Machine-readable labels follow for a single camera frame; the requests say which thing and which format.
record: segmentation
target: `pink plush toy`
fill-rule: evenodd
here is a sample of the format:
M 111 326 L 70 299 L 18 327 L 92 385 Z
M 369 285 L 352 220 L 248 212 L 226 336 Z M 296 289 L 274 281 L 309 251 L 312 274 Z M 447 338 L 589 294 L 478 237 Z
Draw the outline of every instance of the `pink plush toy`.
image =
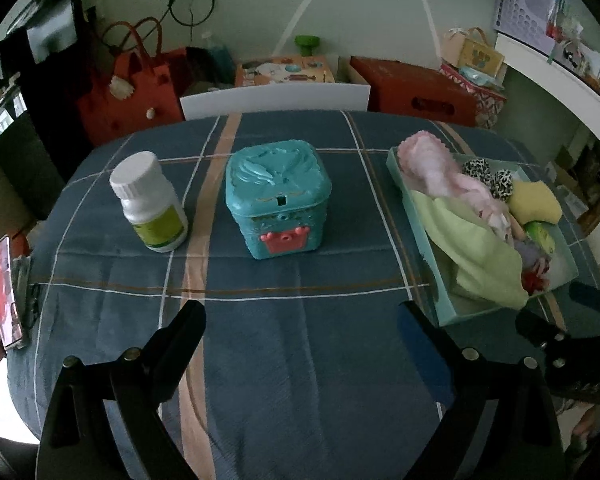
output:
M 409 187 L 432 197 L 449 196 L 467 203 L 504 241 L 513 244 L 504 202 L 494 199 L 479 180 L 462 174 L 444 144 L 424 130 L 398 146 L 398 161 Z

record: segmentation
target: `green fabric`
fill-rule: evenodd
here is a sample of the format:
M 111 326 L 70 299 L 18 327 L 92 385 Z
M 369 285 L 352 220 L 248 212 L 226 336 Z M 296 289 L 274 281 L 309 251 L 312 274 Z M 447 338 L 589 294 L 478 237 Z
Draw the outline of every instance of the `green fabric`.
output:
M 509 308 L 525 306 L 522 259 L 513 247 L 457 198 L 433 199 L 414 190 L 411 197 L 429 238 L 458 266 L 455 293 Z

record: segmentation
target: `metal bolt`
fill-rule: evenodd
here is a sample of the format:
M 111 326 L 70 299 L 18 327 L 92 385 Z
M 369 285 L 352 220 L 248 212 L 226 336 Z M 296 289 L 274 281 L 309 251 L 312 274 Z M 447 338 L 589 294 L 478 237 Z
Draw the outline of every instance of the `metal bolt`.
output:
M 462 350 L 462 357 L 467 361 L 477 361 L 480 358 L 480 354 L 475 348 L 465 348 Z
M 532 357 L 525 357 L 524 359 L 522 359 L 522 362 L 530 370 L 535 370 L 536 368 L 538 368 L 538 361 L 536 361 Z
M 71 368 L 77 365 L 79 362 L 80 359 L 78 359 L 75 355 L 69 355 L 64 358 L 64 361 L 62 361 L 62 366 L 64 368 Z
M 138 359 L 140 357 L 140 349 L 136 348 L 135 346 L 128 348 L 122 354 L 122 357 L 124 358 L 125 361 L 135 361 L 136 359 Z

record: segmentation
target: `white desk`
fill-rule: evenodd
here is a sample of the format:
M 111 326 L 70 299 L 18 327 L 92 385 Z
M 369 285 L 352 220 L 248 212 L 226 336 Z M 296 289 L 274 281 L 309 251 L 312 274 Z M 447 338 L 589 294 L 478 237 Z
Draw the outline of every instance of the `white desk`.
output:
M 509 36 L 498 34 L 496 50 L 505 63 L 540 85 L 565 105 L 600 140 L 600 96 L 564 67 Z M 600 264 L 600 224 L 587 237 Z

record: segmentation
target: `green label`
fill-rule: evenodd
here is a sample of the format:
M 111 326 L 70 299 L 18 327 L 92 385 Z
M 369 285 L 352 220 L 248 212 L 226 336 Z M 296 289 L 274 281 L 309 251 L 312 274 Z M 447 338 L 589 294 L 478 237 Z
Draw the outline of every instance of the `green label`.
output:
M 158 218 L 154 218 L 146 224 L 132 224 L 132 226 L 144 244 L 153 248 L 169 245 L 184 231 L 182 220 L 173 205 Z

